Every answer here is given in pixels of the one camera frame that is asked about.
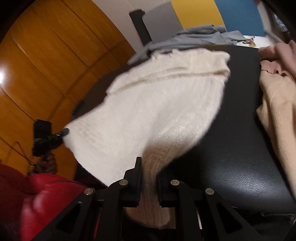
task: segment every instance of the hand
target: hand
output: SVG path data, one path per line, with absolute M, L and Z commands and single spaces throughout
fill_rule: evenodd
M 57 164 L 54 158 L 54 154 L 50 153 L 46 160 L 39 159 L 35 166 L 35 172 L 37 173 L 50 173 L 56 174 L 57 173 Z

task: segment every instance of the gray panel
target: gray panel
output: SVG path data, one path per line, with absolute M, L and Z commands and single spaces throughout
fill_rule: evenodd
M 154 43 L 164 41 L 183 29 L 171 2 L 150 10 L 142 19 Z

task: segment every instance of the white sweater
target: white sweater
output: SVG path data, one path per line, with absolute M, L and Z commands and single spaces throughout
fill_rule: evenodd
M 138 208 L 127 213 L 146 226 L 168 223 L 155 187 L 156 174 L 190 150 L 217 114 L 230 74 L 229 54 L 173 50 L 119 75 L 104 103 L 68 124 L 64 138 L 77 161 L 106 185 L 123 178 L 142 156 Z

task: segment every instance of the orange wood panel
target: orange wood panel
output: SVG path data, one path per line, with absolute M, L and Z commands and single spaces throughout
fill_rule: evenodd
M 80 101 L 97 81 L 98 77 L 93 72 L 87 71 L 78 83 L 76 83 L 76 85 L 69 91 L 68 96 L 75 102 Z
M 52 122 L 52 132 L 60 132 L 65 125 L 70 121 L 71 111 L 74 109 L 75 104 L 67 97 L 63 97 L 60 103 L 58 103 L 57 109 L 55 110 L 49 121 Z
M 134 49 L 128 43 L 128 41 L 123 41 L 122 43 L 116 45 L 111 53 L 118 59 L 118 61 L 124 65 L 130 59 L 131 56 L 135 54 Z
M 62 93 L 42 75 L 7 34 L 0 45 L 1 87 L 31 118 L 46 119 Z
M 94 31 L 107 48 L 110 49 L 124 40 L 116 26 L 91 0 L 63 1 Z
M 101 57 L 107 48 L 93 31 L 60 0 L 40 0 L 34 11 L 88 66 Z
M 31 61 L 63 92 L 87 69 L 31 8 L 20 15 L 10 31 Z
M 57 174 L 73 180 L 76 172 L 77 161 L 72 152 L 62 144 L 55 150 L 52 150 L 55 154 L 57 162 Z
M 120 67 L 121 65 L 117 59 L 110 52 L 108 52 L 92 66 L 91 70 L 96 74 L 97 77 L 101 78 Z
M 18 141 L 28 158 L 31 156 L 33 145 L 33 124 L 29 118 L 11 99 L 0 89 L 0 136 L 9 145 Z
M 1 162 L 1 164 L 8 165 L 8 166 L 18 170 L 22 174 L 26 175 L 28 168 L 29 168 L 29 164 L 28 164 L 27 160 L 14 150 L 11 150 L 9 153 L 9 156 L 7 156 L 7 153 L 9 151 L 10 147 L 1 139 L 0 139 L 0 148 L 1 149 L 4 148 L 5 150 L 7 150 L 7 152 L 5 153 L 5 157 L 4 157 L 5 160 L 3 160 Z

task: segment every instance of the white wall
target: white wall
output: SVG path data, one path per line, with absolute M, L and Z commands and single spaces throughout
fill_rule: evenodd
M 135 9 L 142 9 L 145 12 L 170 0 L 92 0 L 115 24 L 126 40 L 137 52 L 143 45 L 138 33 L 129 17 L 129 12 Z M 260 0 L 254 0 L 260 12 L 264 27 L 271 29 L 271 20 L 267 14 L 265 6 Z

